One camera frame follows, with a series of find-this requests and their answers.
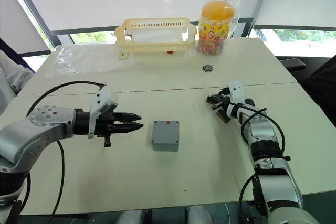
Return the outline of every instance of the black cable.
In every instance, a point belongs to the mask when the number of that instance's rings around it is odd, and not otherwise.
[[[246,180],[245,184],[243,185],[243,187],[242,187],[242,189],[241,189],[241,191],[240,191],[240,195],[239,195],[239,202],[238,202],[239,214],[240,214],[240,216],[241,216],[241,218],[242,218],[242,220],[243,220],[243,223],[246,223],[246,224],[247,224],[247,222],[246,222],[246,220],[245,220],[245,216],[244,216],[244,213],[243,213],[243,195],[244,195],[244,192],[245,192],[245,189],[246,189],[248,183],[250,183],[251,180],[252,180],[254,177],[256,177],[256,174],[253,174],[252,176],[250,176],[250,177]]]
[[[267,108],[263,108],[263,109],[261,109],[261,110],[258,110],[258,112],[262,112],[262,111],[265,111],[265,110],[267,110]],[[256,112],[256,113],[254,113],[252,116],[250,116],[242,125],[241,125],[241,128],[240,128],[240,133],[241,133],[241,136],[242,136],[242,138],[243,138],[243,140],[245,141],[245,143],[247,143],[248,144],[248,141],[247,141],[247,139],[246,139],[246,137],[244,136],[244,128],[245,128],[245,125],[253,118],[253,117],[255,117],[257,114],[258,114],[258,112]]]
[[[58,198],[55,204],[55,207],[53,209],[53,212],[51,213],[49,220],[47,222],[47,224],[51,223],[52,218],[54,217],[56,210],[58,208],[59,202],[61,200],[61,196],[62,196],[62,192],[63,192],[63,185],[64,185],[64,174],[65,174],[65,161],[64,161],[64,150],[63,150],[63,146],[61,144],[60,141],[57,141],[57,144],[59,146],[59,149],[61,150],[61,160],[62,160],[62,177],[61,177],[61,185],[59,187],[59,193],[58,193]]]
[[[21,210],[20,210],[20,213],[22,212],[22,210],[25,208],[25,205],[27,204],[27,201],[28,201],[28,197],[29,197],[29,194],[30,194],[30,186],[32,184],[32,181],[31,181],[31,178],[30,178],[30,173],[27,174],[27,189],[26,189],[26,195],[25,195],[25,198],[22,202],[22,206],[21,206]]]
[[[99,89],[101,89],[102,87],[105,86],[105,84],[103,83],[97,83],[97,82],[92,82],[92,81],[70,81],[70,82],[66,82],[66,83],[63,83],[61,85],[58,85],[52,89],[49,89],[47,92],[45,92],[43,95],[41,95],[34,103],[33,105],[30,107],[30,109],[28,110],[28,113],[26,116],[29,116],[29,114],[33,111],[33,109],[36,107],[36,105],[44,98],[46,97],[47,95],[53,93],[54,91],[62,88],[62,87],[65,87],[65,86],[68,86],[68,85],[73,85],[73,84],[80,84],[80,83],[83,83],[83,84],[91,84],[91,85],[97,85],[99,86]],[[61,176],[61,185],[60,185],[60,188],[59,188],[59,193],[58,193],[58,198],[57,198],[57,201],[56,201],[56,204],[55,204],[55,207],[53,209],[53,212],[51,213],[50,217],[49,217],[49,220],[48,220],[48,223],[51,222],[52,218],[54,217],[55,215],[55,212],[57,210],[57,207],[59,205],[59,202],[61,200],[61,197],[62,197],[62,192],[63,192],[63,185],[64,185],[64,175],[65,175],[65,159],[64,159],[64,149],[63,149],[63,146],[61,144],[60,141],[57,141],[57,144],[59,146],[59,149],[61,151],[61,162],[62,162],[62,176]],[[31,183],[31,179],[30,179],[30,174],[28,173],[27,175],[27,192],[26,192],[26,196],[25,196],[25,199],[24,199],[24,204],[22,206],[22,209],[25,205],[25,202],[27,202],[28,200],[28,197],[29,197],[29,193],[30,193],[30,183]]]
[[[243,105],[240,105],[240,104],[237,104],[237,103],[233,103],[233,102],[228,102],[228,101],[225,101],[223,99],[221,99],[221,101],[223,103],[227,103],[227,104],[230,104],[230,105],[233,105],[233,106],[238,106],[240,108],[243,108],[243,109],[246,109],[246,110],[250,110],[250,111],[253,111],[259,115],[262,115],[263,117],[267,118],[268,120],[270,120],[279,130],[280,132],[280,135],[281,135],[281,139],[282,139],[282,147],[281,147],[281,152],[284,153],[285,152],[285,147],[286,147],[286,141],[285,141],[285,135],[284,135],[284,132],[282,131],[281,127],[279,126],[279,124],[277,124],[276,121],[274,121],[272,118],[270,118],[268,115],[265,115],[263,113],[261,113],[260,111],[257,111],[257,110],[254,110],[254,109],[251,109],[249,107],[246,107],[246,106],[243,106]]]

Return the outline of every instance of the plastic basket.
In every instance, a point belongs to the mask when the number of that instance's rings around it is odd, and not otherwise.
[[[178,37],[181,33],[188,32],[188,38],[185,41],[160,41],[160,42],[138,42],[132,36],[137,34],[148,34],[151,31],[157,33],[171,33]],[[196,26],[190,23],[188,18],[137,18],[126,19],[115,31],[117,37],[116,44],[124,52],[157,52],[157,51],[185,51],[191,49],[195,43]],[[131,40],[126,40],[125,36],[130,35]]]

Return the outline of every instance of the plastic bag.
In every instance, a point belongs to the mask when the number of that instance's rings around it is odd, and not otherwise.
[[[64,45],[50,64],[46,77],[111,72],[134,66],[133,56],[120,60],[121,49],[112,44]]]
[[[199,21],[198,50],[206,55],[222,52],[224,41],[236,29],[240,0],[208,0]]]

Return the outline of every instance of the gray electrical box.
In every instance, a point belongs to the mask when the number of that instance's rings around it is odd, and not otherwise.
[[[152,146],[155,151],[177,152],[179,146],[179,121],[155,121]]]

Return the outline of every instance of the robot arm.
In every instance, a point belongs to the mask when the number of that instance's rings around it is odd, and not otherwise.
[[[218,115],[224,121],[237,119],[240,124],[245,125],[243,133],[248,141],[256,174],[252,180],[253,196],[259,213],[268,217],[268,223],[318,223],[302,209],[302,195],[288,165],[290,158],[283,156],[270,122],[259,114],[249,119],[255,114],[254,111],[228,104],[232,102],[260,110],[255,107],[252,99],[245,98],[241,82],[231,82],[228,88],[208,97],[207,101],[216,103],[212,108],[220,108]]]
[[[88,135],[88,138],[96,135],[104,136],[104,146],[109,147],[111,134],[131,132],[143,126],[134,122],[141,119],[136,114],[113,112],[117,105],[116,98],[104,86],[91,99],[90,112],[42,106],[0,131],[0,223],[5,223],[28,172],[49,144],[73,135]]]

